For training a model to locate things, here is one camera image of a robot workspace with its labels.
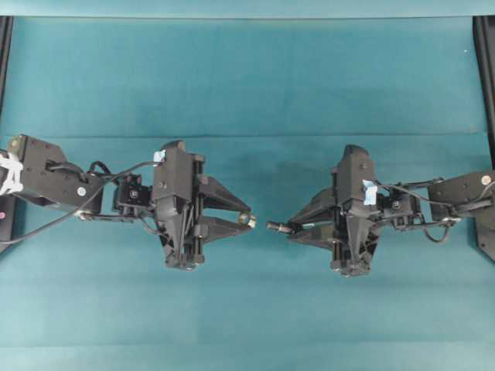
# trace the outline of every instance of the robotic arm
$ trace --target robotic arm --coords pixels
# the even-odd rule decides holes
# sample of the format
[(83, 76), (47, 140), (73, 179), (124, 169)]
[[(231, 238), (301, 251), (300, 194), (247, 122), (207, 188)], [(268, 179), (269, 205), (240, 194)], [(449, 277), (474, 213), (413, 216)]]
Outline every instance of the robotic arm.
[[(2, 245), (20, 242), (72, 216), (85, 221), (133, 223), (159, 237), (166, 266), (191, 271), (204, 263), (203, 245), (246, 233), (256, 219), (251, 209), (215, 178), (203, 173), (205, 158), (186, 151), (183, 141), (170, 142), (143, 162), (112, 174), (103, 162), (93, 162), (84, 172), (67, 161), (59, 146), (27, 135), (14, 137), (7, 151), (0, 151), (0, 199), (14, 195), (41, 207), (68, 211), (37, 230)], [(153, 184), (143, 185), (133, 173), (154, 166)], [(104, 187), (116, 186), (113, 214), (101, 214)], [(239, 212), (237, 223), (204, 216), (206, 208)], [(153, 219), (155, 228), (147, 219)]]
[[(332, 170), (333, 187), (324, 189), (287, 223), (268, 222), (267, 228), (288, 235), (292, 242), (333, 252), (331, 269), (343, 276), (368, 274), (384, 226), (399, 231), (421, 229), (436, 243), (444, 242), (449, 229), (463, 218), (474, 218), (480, 249), (495, 260), (495, 171), (473, 172), (428, 182), (383, 185), (377, 181), (368, 152), (347, 145)], [(427, 189), (429, 198), (414, 192)], [(431, 206), (425, 222), (420, 201)], [(428, 229), (444, 228), (443, 238)]]

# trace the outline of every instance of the screw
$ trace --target screw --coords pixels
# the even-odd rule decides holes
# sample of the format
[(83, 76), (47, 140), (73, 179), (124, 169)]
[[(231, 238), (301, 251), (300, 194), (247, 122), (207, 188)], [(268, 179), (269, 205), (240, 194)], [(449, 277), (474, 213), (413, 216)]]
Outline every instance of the screw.
[(488, 186), (492, 182), (492, 179), (489, 175), (485, 175), (481, 178), (481, 184), (484, 186)]
[(78, 194), (79, 196), (81, 196), (81, 197), (86, 196), (86, 189), (85, 189), (84, 187), (79, 187), (79, 188), (77, 189), (77, 194)]

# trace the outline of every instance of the teal tablecloth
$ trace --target teal tablecloth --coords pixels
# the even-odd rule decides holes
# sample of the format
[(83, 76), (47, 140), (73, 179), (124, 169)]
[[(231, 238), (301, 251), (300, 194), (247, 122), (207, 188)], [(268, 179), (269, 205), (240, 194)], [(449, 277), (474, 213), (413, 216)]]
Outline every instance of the teal tablecloth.
[[(25, 132), (118, 170), (184, 137), (260, 225), (191, 274), (138, 225), (18, 245), (0, 257), (0, 369), (492, 369), (495, 266), (471, 223), (443, 245), (388, 230), (356, 279), (263, 227), (328, 186), (348, 143), (383, 182), (489, 168), (470, 25), (17, 19), (3, 145)], [(58, 215), (23, 206), (16, 232)]]

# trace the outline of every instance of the white tape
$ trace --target white tape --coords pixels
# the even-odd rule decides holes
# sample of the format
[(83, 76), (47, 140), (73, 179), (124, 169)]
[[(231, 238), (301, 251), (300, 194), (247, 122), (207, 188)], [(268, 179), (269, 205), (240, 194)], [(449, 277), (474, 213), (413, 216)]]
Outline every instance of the white tape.
[(166, 151), (165, 149), (162, 150), (162, 151), (157, 151), (155, 152), (155, 154), (153, 155), (153, 161), (154, 162), (162, 162), (163, 159), (165, 158), (165, 155), (166, 155)]
[(378, 187), (371, 180), (364, 180), (364, 205), (376, 205), (377, 204), (377, 193)]
[(24, 165), (16, 155), (8, 152), (9, 157), (0, 155), (0, 166), (7, 169), (7, 176), (0, 187), (0, 196), (8, 193), (21, 192), (24, 188), (21, 183), (21, 171)]

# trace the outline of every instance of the wire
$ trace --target wire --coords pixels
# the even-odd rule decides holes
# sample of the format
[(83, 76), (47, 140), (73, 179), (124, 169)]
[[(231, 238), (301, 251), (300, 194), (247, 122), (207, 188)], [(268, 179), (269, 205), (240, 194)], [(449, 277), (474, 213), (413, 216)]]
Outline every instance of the wire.
[(162, 164), (161, 162), (146, 161), (146, 162), (141, 162), (141, 163), (139, 163), (137, 165), (134, 165), (131, 168), (128, 168), (127, 170), (124, 170), (123, 172), (119, 172), (118, 174), (113, 175), (111, 178), (106, 179), (103, 182), (103, 184), (101, 184), (86, 201), (84, 201), (82, 204), (80, 204), (74, 210), (72, 210), (72, 211), (68, 212), (67, 214), (61, 216), (60, 218), (55, 219), (55, 220), (52, 220), (51, 222), (49, 222), (49, 223), (47, 223), (47, 224), (45, 224), (45, 225), (43, 225), (43, 226), (41, 226), (39, 228), (36, 228), (35, 230), (33, 230), (33, 231), (29, 232), (29, 233), (26, 233), (26, 234), (24, 234), (22, 236), (16, 237), (16, 238), (14, 238), (12, 240), (9, 240), (9, 241), (1, 241), (0, 240), (0, 244), (1, 245), (11, 245), (11, 244), (14, 244), (14, 243), (21, 242), (23, 240), (27, 240), (30, 237), (34, 237), (36, 234), (38, 234), (40, 232), (43, 232), (44, 230), (47, 230), (50, 227), (55, 226), (55, 225), (57, 225), (59, 223), (62, 223), (65, 220), (68, 220), (71, 216), (75, 215), (77, 212), (79, 212), (82, 209), (84, 209), (84, 207), (86, 207), (87, 205), (89, 205), (89, 203), (91, 201), (93, 201), (93, 199), (96, 198), (96, 196), (103, 190), (103, 188), (109, 182), (113, 182), (114, 180), (116, 180), (118, 178), (121, 178), (122, 176), (126, 176), (128, 173), (133, 172), (137, 168), (142, 168), (144, 166), (150, 166), (150, 165), (161, 165), (161, 164)]
[(432, 237), (430, 232), (428, 232), (428, 229), (423, 228), (423, 232), (425, 233), (426, 238), (428, 238), (430, 241), (434, 243), (444, 243), (447, 240), (447, 237), (449, 236), (449, 231), (450, 231), (450, 226), (446, 226), (442, 238), (436, 239)]
[(87, 172), (89, 172), (89, 173), (94, 172), (94, 169), (95, 169), (97, 166), (98, 166), (101, 170), (103, 170), (103, 172), (104, 172), (105, 174), (111, 174), (111, 171), (110, 171), (110, 169), (108, 168), (108, 166), (106, 166), (106, 165), (105, 165), (103, 162), (101, 162), (101, 161), (91, 162), (90, 169), (89, 169)]
[(87, 182), (86, 180), (86, 174), (84, 173), (84, 170), (81, 169), (79, 166), (76, 164), (73, 164), (72, 162), (60, 162), (56, 163), (53, 165), (50, 165), (46, 168), (46, 170), (54, 172), (56, 170), (67, 170), (68, 172), (74, 172), (79, 175), (80, 179), (83, 182)]
[[(96, 167), (99, 167), (101, 170), (103, 170), (103, 174), (102, 173), (99, 173), (99, 172), (95, 172), (94, 170), (96, 169)], [(101, 161), (95, 161), (95, 162), (91, 162), (91, 165), (90, 165), (90, 169), (87, 171), (88, 174), (94, 174), (94, 175), (97, 175), (97, 176), (100, 176), (101, 178), (106, 178), (107, 176), (112, 176), (113, 174), (111, 173), (110, 169), (108, 168), (108, 166), (106, 166), (103, 162)], [(117, 180), (114, 180), (113, 183), (118, 186), (118, 181)]]
[(427, 199), (426, 197), (421, 196), (420, 194), (418, 194), (416, 192), (412, 192), (412, 191), (410, 191), (407, 188), (400, 187), (399, 185), (393, 185), (393, 184), (377, 184), (377, 187), (386, 188), (386, 189), (389, 189), (389, 188), (396, 189), (398, 191), (401, 191), (401, 192), (404, 192), (404, 193), (408, 193), (411, 196), (416, 197), (417, 199), (422, 199), (423, 201), (426, 201), (427, 203), (431, 203), (432, 205), (441, 205), (441, 206), (448, 206), (448, 207), (454, 206), (452, 203), (442, 203), (440, 201), (433, 201), (433, 200)]
[(159, 236), (162, 236), (162, 237), (165, 237), (165, 238), (168, 238), (169, 237), (167, 234), (161, 232), (160, 230), (154, 230), (153, 228), (151, 228), (149, 226), (148, 222), (146, 222), (146, 219), (143, 216), (139, 216), (138, 218), (139, 218), (139, 220), (142, 221), (143, 226), (145, 226), (146, 232), (148, 232), (150, 234), (158, 234)]
[(474, 200), (474, 202), (480, 201), (488, 192), (490, 188), (492, 188), (495, 185), (495, 182), (491, 182), (489, 185), (487, 185), (483, 191), (480, 193), (480, 195)]

